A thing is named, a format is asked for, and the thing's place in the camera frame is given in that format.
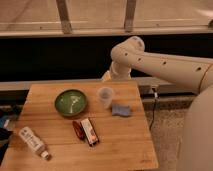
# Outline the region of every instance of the black wall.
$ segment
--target black wall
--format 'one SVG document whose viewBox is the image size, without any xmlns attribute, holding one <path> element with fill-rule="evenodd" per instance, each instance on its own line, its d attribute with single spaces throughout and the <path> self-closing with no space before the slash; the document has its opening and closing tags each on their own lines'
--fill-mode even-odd
<svg viewBox="0 0 213 171">
<path fill-rule="evenodd" d="M 213 34 L 141 37 L 147 52 L 213 58 Z M 0 39 L 0 81 L 100 78 L 110 66 L 111 48 L 126 38 Z"/>
</svg>

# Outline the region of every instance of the floor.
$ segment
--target floor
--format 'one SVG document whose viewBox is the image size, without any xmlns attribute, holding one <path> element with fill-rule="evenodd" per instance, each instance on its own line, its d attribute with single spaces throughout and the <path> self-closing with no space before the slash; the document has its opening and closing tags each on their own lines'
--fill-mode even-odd
<svg viewBox="0 0 213 171">
<path fill-rule="evenodd" d="M 155 171 L 175 171 L 179 137 L 184 116 L 194 96 L 159 98 L 155 109 L 155 120 L 151 129 L 156 149 L 159 169 Z M 153 99 L 143 98 L 148 122 L 152 119 Z"/>
</svg>

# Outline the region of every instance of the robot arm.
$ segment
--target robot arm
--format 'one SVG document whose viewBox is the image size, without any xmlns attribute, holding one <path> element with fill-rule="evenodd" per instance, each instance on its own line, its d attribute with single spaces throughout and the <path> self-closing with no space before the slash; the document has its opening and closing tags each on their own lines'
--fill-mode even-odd
<svg viewBox="0 0 213 171">
<path fill-rule="evenodd" d="M 213 84 L 213 59 L 144 52 L 143 41 L 133 36 L 111 51 L 111 78 L 128 78 L 131 68 L 200 93 Z"/>
</svg>

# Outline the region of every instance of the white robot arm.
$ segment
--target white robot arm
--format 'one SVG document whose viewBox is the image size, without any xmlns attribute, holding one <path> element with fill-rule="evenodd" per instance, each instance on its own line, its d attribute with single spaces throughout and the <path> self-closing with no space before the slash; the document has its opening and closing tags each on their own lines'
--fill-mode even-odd
<svg viewBox="0 0 213 171">
<path fill-rule="evenodd" d="M 213 59 L 144 52 L 139 37 L 131 37 L 111 51 L 112 78 L 129 77 L 130 68 L 199 93 L 213 84 Z"/>
<path fill-rule="evenodd" d="M 199 94 L 185 117 L 177 171 L 213 170 L 213 59 L 144 52 L 139 37 L 111 51 L 111 79 L 130 78 L 131 68 Z"/>
</svg>

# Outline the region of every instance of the bowl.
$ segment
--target bowl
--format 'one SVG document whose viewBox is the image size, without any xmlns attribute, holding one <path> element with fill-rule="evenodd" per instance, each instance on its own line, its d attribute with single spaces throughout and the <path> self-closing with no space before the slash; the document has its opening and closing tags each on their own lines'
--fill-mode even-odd
<svg viewBox="0 0 213 171">
<path fill-rule="evenodd" d="M 56 110 L 65 117 L 81 113 L 87 105 L 86 95 L 77 89 L 70 89 L 60 93 L 55 100 Z"/>
</svg>

